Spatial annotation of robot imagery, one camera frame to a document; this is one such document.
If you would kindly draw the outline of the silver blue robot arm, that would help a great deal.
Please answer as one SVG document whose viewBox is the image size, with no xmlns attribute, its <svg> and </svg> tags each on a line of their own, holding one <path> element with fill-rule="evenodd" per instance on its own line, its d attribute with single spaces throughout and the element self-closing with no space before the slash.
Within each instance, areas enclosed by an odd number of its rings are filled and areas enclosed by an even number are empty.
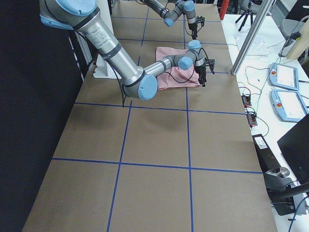
<svg viewBox="0 0 309 232">
<path fill-rule="evenodd" d="M 173 3 L 175 6 L 169 10 L 166 6 L 162 5 L 157 0 L 141 0 L 142 4 L 147 5 L 155 11 L 168 27 L 172 27 L 175 21 L 181 16 L 185 15 L 189 29 L 191 30 L 190 36 L 193 40 L 198 37 L 198 24 L 201 28 L 204 27 L 205 17 L 197 16 L 195 11 L 195 4 L 193 0 L 168 0 L 167 4 Z"/>
<path fill-rule="evenodd" d="M 208 58 L 197 40 L 197 26 L 203 25 L 205 18 L 196 15 L 194 2 L 174 0 L 175 7 L 171 11 L 156 0 L 144 0 L 143 3 L 154 10 L 169 27 L 181 15 L 185 15 L 193 38 L 188 51 L 183 55 L 168 55 L 146 68 L 138 66 L 103 22 L 100 8 L 94 0 L 41 0 L 40 18 L 46 26 L 82 33 L 120 75 L 118 83 L 123 96 L 150 100 L 158 90 L 157 77 L 172 67 L 182 70 L 194 67 L 199 83 L 205 85 L 206 68 L 213 70 L 215 61 Z"/>
</svg>

